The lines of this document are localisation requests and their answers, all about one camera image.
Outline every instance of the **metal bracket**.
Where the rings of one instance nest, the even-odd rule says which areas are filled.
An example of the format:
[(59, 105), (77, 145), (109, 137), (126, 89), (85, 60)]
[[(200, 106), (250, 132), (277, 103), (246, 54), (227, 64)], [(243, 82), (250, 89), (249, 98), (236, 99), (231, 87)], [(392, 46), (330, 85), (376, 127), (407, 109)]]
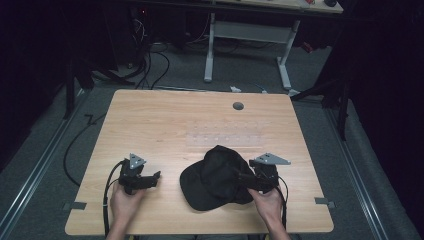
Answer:
[(135, 155), (134, 153), (130, 153), (130, 168), (136, 169), (140, 167), (141, 165), (144, 165), (146, 161), (142, 159), (141, 157)]
[(70, 211), (71, 209), (85, 210), (85, 206), (87, 206), (87, 203), (83, 203), (83, 202), (65, 203), (63, 204), (62, 210), (64, 211)]
[(272, 153), (265, 153), (265, 154), (255, 158), (255, 162), (263, 163), (263, 164), (266, 164), (266, 165), (271, 165), (271, 164), (291, 165), (291, 162), (289, 160), (275, 156)]
[(315, 204), (325, 204), (328, 208), (336, 208), (336, 204), (333, 201), (328, 201), (327, 198), (315, 198)]

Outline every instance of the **metal rail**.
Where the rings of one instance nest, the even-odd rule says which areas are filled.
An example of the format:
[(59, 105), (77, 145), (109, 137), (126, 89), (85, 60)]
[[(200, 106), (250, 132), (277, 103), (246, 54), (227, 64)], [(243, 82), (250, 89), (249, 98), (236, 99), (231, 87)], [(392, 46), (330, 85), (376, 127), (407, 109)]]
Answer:
[(0, 222), (0, 239), (9, 239), (9, 235), (11, 234), (13, 228), (19, 220), (19, 217), (25, 210), (28, 202), (30, 201), (32, 195), (43, 179), (47, 169), (49, 168), (53, 158), (52, 155), (55, 152), (60, 140), (63, 138), (66, 130), (69, 127), (69, 124), (72, 122), (77, 110), (82, 105), (82, 103), (87, 99), (88, 92), (84, 92), (81, 90), (78, 93), (79, 101), (77, 102), (77, 107), (70, 115), (68, 119), (63, 119), (60, 123), (56, 133), (50, 140), (40, 159), (38, 160), (36, 166), (32, 170), (28, 179), (20, 189), (17, 197), (13, 201), (6, 215), (3, 217)]
[(358, 196), (359, 203), (361, 204), (362, 210), (364, 211), (365, 217), (367, 218), (368, 224), (370, 225), (371, 231), (374, 234), (375, 239), (386, 240), (389, 239), (384, 229), (383, 223), (380, 220), (377, 209), (375, 208), (374, 202), (368, 193), (368, 190), (362, 181), (361, 175), (356, 167), (355, 160), (350, 153), (348, 144), (340, 138), (337, 131), (337, 119), (334, 112), (331, 109), (324, 109), (327, 119), (330, 121), (334, 133), (337, 138), (340, 149), (344, 155), (344, 163), (352, 181), (353, 188)]

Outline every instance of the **handheld controller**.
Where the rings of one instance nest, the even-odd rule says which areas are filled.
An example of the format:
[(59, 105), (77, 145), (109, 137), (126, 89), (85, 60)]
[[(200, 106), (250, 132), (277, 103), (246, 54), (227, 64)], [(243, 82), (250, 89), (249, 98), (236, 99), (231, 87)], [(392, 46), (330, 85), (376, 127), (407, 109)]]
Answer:
[(249, 160), (249, 166), (255, 171), (255, 176), (239, 173), (239, 183), (247, 188), (262, 191), (263, 193), (271, 191), (279, 185), (276, 164), (289, 165), (291, 163), (271, 153), (266, 153), (254, 160)]
[(130, 154), (130, 159), (125, 159), (121, 167), (118, 182), (124, 186), (129, 195), (133, 190), (156, 187), (160, 178), (160, 171), (153, 176), (141, 176), (146, 161), (135, 154)]

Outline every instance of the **desk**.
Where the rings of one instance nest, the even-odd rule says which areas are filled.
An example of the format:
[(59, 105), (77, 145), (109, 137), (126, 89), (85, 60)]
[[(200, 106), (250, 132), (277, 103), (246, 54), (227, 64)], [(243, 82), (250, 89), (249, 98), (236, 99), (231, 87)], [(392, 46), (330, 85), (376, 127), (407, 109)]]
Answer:
[[(235, 110), (235, 102), (244, 109)], [(245, 160), (265, 152), (290, 160), (291, 165), (278, 165), (289, 187), (287, 230), (333, 229), (327, 206), (315, 203), (315, 197), (324, 196), (287, 95), (118, 90), (76, 196), (75, 201), (87, 203), (86, 208), (71, 211), (66, 232), (104, 234), (104, 186), (113, 166), (129, 153), (147, 160), (142, 174), (162, 171), (162, 176), (157, 188), (148, 189), (128, 233), (267, 232), (253, 202), (231, 203), (207, 212), (187, 204), (179, 176), (217, 144), (236, 150)]]
[[(334, 7), (325, 5), (324, 0), (316, 0), (314, 4), (308, 4), (305, 0), (216, 0), (216, 2), (232, 3), (240, 5), (252, 5), (258, 7), (281, 8), (298, 11), (337, 13), (343, 12), (343, 8), (337, 3)], [(211, 13), (211, 23), (209, 30), (209, 48), (206, 57), (205, 82), (212, 81), (213, 60), (214, 60), (214, 39), (215, 37), (235, 38), (251, 41), (262, 41), (285, 44), (281, 57), (277, 58), (283, 87), (291, 89), (290, 79), (286, 69), (286, 61), (290, 49), (296, 37), (300, 20), (295, 20), (291, 28), (264, 26), (256, 24), (234, 23), (227, 21), (215, 21), (215, 14)]]

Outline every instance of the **dark background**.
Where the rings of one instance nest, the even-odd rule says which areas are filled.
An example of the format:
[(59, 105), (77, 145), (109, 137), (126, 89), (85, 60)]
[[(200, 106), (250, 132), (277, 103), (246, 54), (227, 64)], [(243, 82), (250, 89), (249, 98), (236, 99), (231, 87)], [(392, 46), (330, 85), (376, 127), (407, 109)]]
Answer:
[[(317, 85), (351, 79), (350, 98), (372, 147), (406, 212), (424, 236), (423, 1), (340, 1), (345, 16), (369, 18), (365, 25), (302, 22), (295, 45), (333, 46)], [(127, 10), (96, 4), (62, 8), (48, 1), (0, 2), (0, 147), (3, 169), (36, 119), (65, 82), (75, 55), (113, 69), (132, 62)], [(202, 30), (206, 14), (149, 10), (148, 30), (183, 48)]]

